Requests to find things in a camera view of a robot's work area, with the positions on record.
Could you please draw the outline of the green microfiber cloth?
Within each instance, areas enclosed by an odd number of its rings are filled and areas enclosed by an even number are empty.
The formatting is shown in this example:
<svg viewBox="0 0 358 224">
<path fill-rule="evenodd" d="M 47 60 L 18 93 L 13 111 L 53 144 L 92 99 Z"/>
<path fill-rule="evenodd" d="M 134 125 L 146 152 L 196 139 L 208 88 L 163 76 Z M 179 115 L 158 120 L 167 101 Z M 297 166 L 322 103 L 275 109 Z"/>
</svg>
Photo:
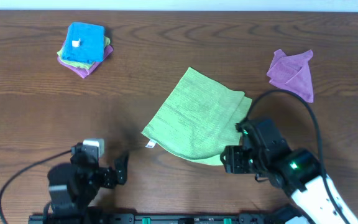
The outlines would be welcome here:
<svg viewBox="0 0 358 224">
<path fill-rule="evenodd" d="M 154 117 L 142 130 L 149 147 L 158 144 L 182 159 L 220 166 L 226 146 L 241 138 L 235 125 L 252 99 L 188 68 Z"/>
</svg>

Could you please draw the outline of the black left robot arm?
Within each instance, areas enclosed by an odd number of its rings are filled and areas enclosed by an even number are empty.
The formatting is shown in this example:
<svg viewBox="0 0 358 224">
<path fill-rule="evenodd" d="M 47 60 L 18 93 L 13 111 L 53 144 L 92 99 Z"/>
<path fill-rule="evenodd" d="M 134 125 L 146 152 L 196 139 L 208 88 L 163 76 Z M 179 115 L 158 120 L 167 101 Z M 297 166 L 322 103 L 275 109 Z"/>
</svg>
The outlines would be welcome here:
<svg viewBox="0 0 358 224">
<path fill-rule="evenodd" d="M 114 189 L 127 181 L 128 153 L 114 161 L 114 167 L 101 167 L 98 156 L 76 152 L 69 163 L 48 172 L 52 214 L 44 212 L 44 223 L 102 223 L 100 209 L 90 207 L 99 189 Z"/>
</svg>

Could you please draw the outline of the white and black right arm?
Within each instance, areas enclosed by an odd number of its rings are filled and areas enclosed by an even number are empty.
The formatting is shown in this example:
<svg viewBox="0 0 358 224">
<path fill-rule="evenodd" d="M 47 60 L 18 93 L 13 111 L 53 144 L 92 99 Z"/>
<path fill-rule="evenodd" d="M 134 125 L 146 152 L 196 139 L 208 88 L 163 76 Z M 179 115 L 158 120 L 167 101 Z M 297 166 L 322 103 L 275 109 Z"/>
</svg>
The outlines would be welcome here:
<svg viewBox="0 0 358 224">
<path fill-rule="evenodd" d="M 226 146 L 221 162 L 227 173 L 253 174 L 281 189 L 314 223 L 358 223 L 321 162 L 307 149 L 290 149 L 270 119 L 236 124 L 238 146 Z"/>
</svg>

